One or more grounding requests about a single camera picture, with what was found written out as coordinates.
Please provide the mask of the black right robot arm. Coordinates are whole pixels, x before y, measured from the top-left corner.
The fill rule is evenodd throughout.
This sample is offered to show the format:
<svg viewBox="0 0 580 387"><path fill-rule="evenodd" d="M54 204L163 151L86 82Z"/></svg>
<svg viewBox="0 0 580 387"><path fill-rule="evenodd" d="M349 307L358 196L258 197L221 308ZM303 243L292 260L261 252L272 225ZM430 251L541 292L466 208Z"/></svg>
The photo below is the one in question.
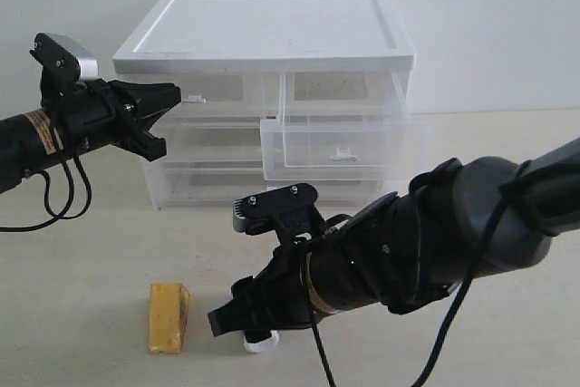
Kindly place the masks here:
<svg viewBox="0 0 580 387"><path fill-rule="evenodd" d="M234 228L275 232L257 275L235 282L208 314L213 335L300 330L367 305L408 314L449 296L467 277L542 261L579 227L579 143L515 163L451 159L358 213L324 218L317 190L297 183L238 199Z"/></svg>

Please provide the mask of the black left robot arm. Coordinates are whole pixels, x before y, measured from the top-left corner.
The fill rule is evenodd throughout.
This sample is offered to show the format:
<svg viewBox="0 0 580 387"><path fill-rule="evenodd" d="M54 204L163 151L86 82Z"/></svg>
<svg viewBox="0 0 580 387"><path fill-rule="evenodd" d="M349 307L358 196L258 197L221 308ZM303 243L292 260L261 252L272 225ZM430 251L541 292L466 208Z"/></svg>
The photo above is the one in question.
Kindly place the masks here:
<svg viewBox="0 0 580 387"><path fill-rule="evenodd" d="M55 102L1 121L1 191L26 176L112 145L154 161L166 141L151 127L181 103L173 83L77 82Z"/></svg>

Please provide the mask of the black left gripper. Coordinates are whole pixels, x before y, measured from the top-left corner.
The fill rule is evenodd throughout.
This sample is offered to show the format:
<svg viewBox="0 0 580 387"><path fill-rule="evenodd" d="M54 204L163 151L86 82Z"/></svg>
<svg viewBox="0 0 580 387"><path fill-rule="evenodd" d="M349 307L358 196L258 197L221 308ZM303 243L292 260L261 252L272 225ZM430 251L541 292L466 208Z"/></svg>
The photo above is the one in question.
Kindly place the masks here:
<svg viewBox="0 0 580 387"><path fill-rule="evenodd" d="M162 138L143 129L125 130L122 113L141 127L152 127L181 103L181 89L173 83L106 82L97 79L76 83L57 110L56 128L63 155L82 155L113 145L147 161L167 154Z"/></svg>

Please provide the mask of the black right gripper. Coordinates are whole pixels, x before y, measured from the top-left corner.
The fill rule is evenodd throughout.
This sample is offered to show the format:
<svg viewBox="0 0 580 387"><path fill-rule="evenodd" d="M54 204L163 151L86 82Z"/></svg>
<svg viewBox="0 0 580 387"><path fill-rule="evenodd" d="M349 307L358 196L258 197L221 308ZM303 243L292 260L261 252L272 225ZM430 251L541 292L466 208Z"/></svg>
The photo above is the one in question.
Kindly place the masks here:
<svg viewBox="0 0 580 387"><path fill-rule="evenodd" d="M256 276L237 280L231 293L232 300L208 313L214 337L271 329L304 330L311 325L296 252L287 258L277 247L266 267Z"/></svg>

